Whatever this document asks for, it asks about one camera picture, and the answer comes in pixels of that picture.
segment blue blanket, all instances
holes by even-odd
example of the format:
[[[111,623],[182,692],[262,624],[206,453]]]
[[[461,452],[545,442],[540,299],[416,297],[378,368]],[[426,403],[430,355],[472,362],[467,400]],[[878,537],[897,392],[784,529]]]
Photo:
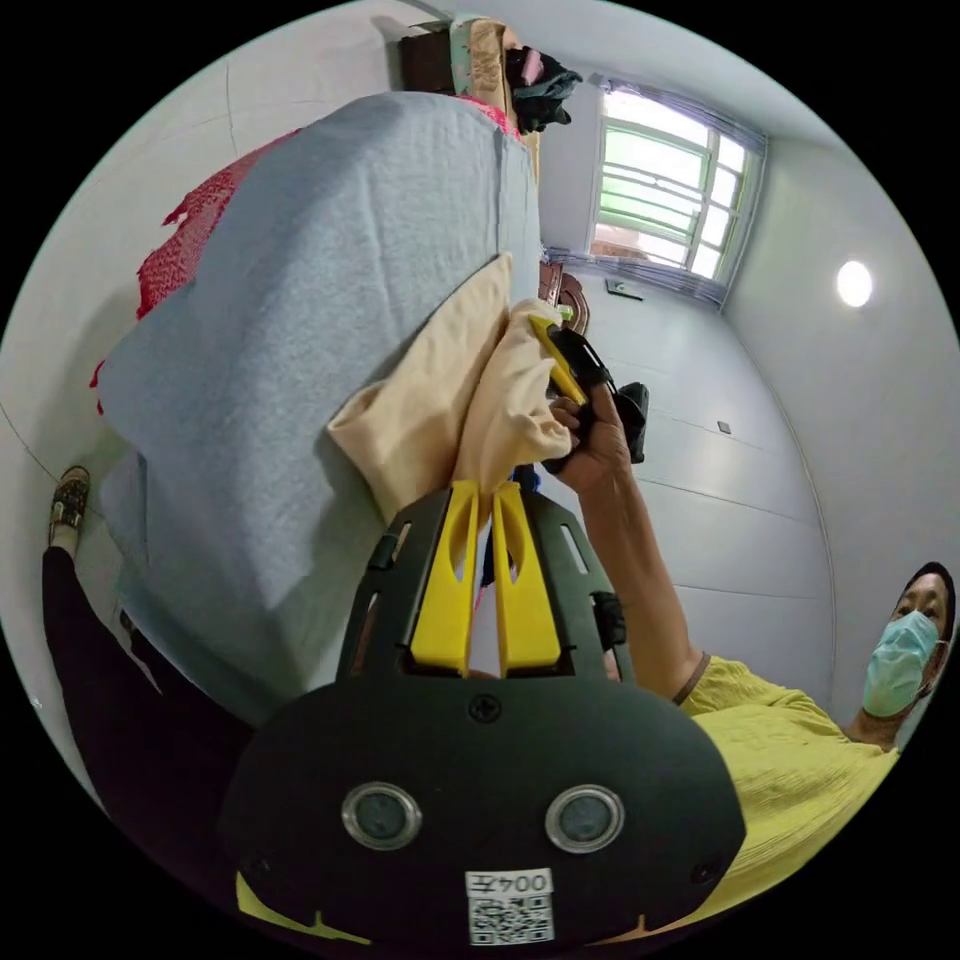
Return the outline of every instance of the blue blanket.
[[[101,370],[131,446],[101,490],[121,601],[251,722],[333,679],[382,532],[327,422],[505,251],[513,302],[535,297],[526,148],[453,98],[358,100],[258,162],[195,280]]]

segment face mask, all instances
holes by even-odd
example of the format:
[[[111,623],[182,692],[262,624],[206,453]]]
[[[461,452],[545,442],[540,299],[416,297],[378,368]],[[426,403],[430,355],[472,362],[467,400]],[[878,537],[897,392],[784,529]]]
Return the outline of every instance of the face mask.
[[[916,610],[888,623],[867,667],[863,709],[874,717],[892,717],[909,707],[938,639],[936,626]]]

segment man's hand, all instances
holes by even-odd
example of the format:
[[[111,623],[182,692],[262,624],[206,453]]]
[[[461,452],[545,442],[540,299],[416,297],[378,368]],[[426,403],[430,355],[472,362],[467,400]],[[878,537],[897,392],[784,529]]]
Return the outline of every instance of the man's hand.
[[[613,402],[613,393],[606,384],[602,384],[594,387],[590,400],[596,420],[582,448],[576,437],[580,428],[580,407],[566,397],[550,405],[557,422],[573,434],[574,444],[573,455],[557,478],[578,496],[587,493],[600,480],[631,473],[630,448],[620,414]]]

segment label sticker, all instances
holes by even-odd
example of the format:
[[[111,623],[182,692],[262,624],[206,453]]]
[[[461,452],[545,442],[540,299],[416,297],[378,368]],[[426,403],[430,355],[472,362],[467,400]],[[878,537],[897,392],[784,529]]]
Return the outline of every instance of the label sticker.
[[[554,939],[553,876],[537,870],[468,871],[470,944],[503,947]]]

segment wooden headboard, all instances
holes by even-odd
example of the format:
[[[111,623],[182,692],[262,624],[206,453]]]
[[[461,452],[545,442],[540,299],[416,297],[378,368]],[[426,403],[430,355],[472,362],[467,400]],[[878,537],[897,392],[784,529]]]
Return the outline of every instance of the wooden headboard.
[[[540,264],[540,299],[554,307],[568,306],[573,309],[573,321],[567,326],[586,336],[590,326],[590,306],[583,295],[580,281],[567,273],[560,263]]]

